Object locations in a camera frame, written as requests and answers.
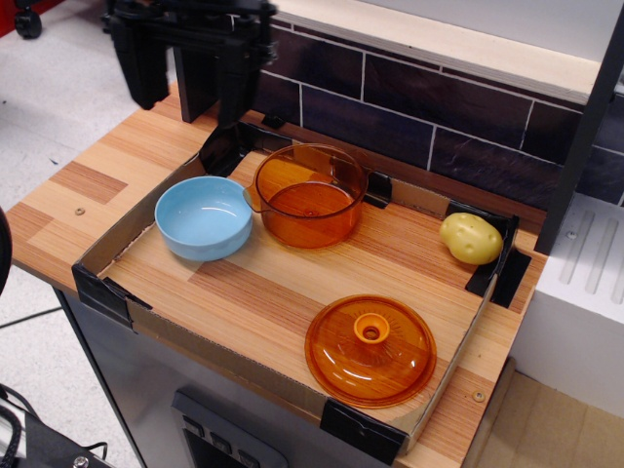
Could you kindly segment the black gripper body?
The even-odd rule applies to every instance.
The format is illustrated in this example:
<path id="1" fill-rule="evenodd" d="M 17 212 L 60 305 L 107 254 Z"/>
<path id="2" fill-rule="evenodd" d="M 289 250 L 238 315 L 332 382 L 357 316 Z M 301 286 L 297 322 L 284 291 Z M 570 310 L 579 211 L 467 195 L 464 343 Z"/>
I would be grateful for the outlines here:
<path id="1" fill-rule="evenodd" d="M 116 1 L 109 29 L 121 59 L 143 59 L 170 47 L 220 57 L 240 46 L 260 63 L 277 58 L 268 1 Z"/>

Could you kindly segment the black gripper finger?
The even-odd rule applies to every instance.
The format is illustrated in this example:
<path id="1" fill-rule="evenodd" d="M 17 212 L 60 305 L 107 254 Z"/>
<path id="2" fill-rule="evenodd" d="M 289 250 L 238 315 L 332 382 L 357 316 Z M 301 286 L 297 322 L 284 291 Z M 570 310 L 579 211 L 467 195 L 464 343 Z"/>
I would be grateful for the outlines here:
<path id="1" fill-rule="evenodd" d="M 169 95 L 167 47 L 140 27 L 113 21 L 111 36 L 132 99 L 144 110 Z"/>
<path id="2" fill-rule="evenodd" d="M 254 104 L 263 51 L 256 46 L 222 46 L 215 56 L 219 101 L 217 121 L 220 127 L 230 128 Z"/>

